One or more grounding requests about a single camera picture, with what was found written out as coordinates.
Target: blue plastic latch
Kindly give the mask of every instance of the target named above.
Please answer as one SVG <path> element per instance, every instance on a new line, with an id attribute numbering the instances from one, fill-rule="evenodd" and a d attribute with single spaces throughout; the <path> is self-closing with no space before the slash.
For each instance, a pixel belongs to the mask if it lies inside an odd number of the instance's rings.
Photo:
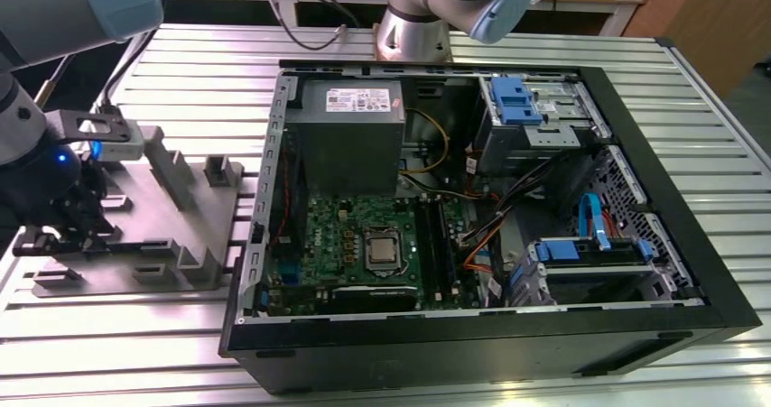
<path id="1" fill-rule="evenodd" d="M 509 279 L 509 288 L 510 289 L 515 288 L 517 281 L 519 281 L 519 278 L 522 278 L 523 272 L 525 272 L 525 270 L 522 269 L 522 265 L 519 265 L 515 272 L 511 273 L 511 278 Z"/>
<path id="2" fill-rule="evenodd" d="M 638 248 L 641 249 L 641 253 L 642 253 L 642 259 L 645 261 L 652 261 L 653 257 L 656 256 L 656 253 L 653 251 L 653 246 L 652 246 L 652 242 L 649 242 L 648 240 L 640 240 L 638 241 Z"/>
<path id="3" fill-rule="evenodd" d="M 539 261 L 550 261 L 550 250 L 543 242 L 535 244 L 535 253 L 539 256 Z"/>
<path id="4" fill-rule="evenodd" d="M 604 203 L 601 202 L 601 197 L 597 193 L 585 193 L 581 197 L 581 203 L 578 204 L 578 235 L 590 235 L 590 226 L 588 218 L 588 207 L 592 213 L 592 229 L 594 230 L 594 236 L 601 243 L 601 250 L 608 251 L 612 249 L 612 242 L 608 239 L 608 233 L 605 232 L 605 220 L 604 220 Z"/>
<path id="5" fill-rule="evenodd" d="M 550 249 L 554 260 L 578 260 L 580 251 L 573 240 L 550 240 L 543 242 Z"/>
<path id="6" fill-rule="evenodd" d="M 505 125 L 541 125 L 542 114 L 533 109 L 533 93 L 521 78 L 493 78 L 493 96 Z"/>

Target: table leg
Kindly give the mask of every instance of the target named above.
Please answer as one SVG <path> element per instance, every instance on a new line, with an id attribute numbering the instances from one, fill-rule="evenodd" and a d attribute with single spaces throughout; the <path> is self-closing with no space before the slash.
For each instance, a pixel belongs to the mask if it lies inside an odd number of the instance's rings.
<path id="1" fill-rule="evenodd" d="M 298 27 L 298 2 L 301 0 L 275 0 L 279 6 L 281 17 L 290 28 Z"/>
<path id="2" fill-rule="evenodd" d="M 618 4 L 612 16 L 605 21 L 601 35 L 608 37 L 620 37 L 628 29 L 632 16 L 636 14 L 638 4 Z"/>

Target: yellow wire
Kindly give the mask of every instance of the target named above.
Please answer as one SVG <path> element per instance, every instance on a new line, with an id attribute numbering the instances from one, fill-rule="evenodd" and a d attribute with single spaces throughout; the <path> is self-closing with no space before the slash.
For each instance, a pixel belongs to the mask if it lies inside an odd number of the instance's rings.
<path id="1" fill-rule="evenodd" d="M 447 132 L 445 132 L 445 129 L 439 125 L 438 121 L 426 112 L 423 112 L 418 109 L 414 109 L 414 108 L 407 108 L 406 110 L 417 112 L 421 116 L 423 116 L 423 118 L 426 118 L 434 124 L 434 127 L 437 127 L 437 130 L 439 130 L 439 133 L 442 134 L 442 139 L 445 140 L 445 152 L 442 153 L 442 157 L 439 158 L 439 160 L 435 163 L 433 163 L 426 168 L 421 168 L 419 170 L 401 170 L 399 171 L 401 174 L 419 174 L 422 172 L 431 171 L 447 159 L 447 156 L 450 155 L 450 136 L 447 135 Z"/>

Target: blue led light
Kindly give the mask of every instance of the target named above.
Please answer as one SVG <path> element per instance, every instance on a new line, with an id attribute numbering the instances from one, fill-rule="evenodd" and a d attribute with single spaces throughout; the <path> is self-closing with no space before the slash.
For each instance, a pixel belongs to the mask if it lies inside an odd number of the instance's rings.
<path id="1" fill-rule="evenodd" d="M 102 142 L 94 141 L 93 142 L 93 157 L 99 160 L 102 157 Z"/>

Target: power supply label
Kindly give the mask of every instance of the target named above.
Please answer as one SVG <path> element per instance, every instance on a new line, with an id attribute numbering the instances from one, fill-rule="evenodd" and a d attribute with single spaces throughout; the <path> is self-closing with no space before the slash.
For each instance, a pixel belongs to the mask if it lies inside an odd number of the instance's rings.
<path id="1" fill-rule="evenodd" d="M 391 112 L 389 89 L 334 88 L 327 91 L 327 112 Z"/>

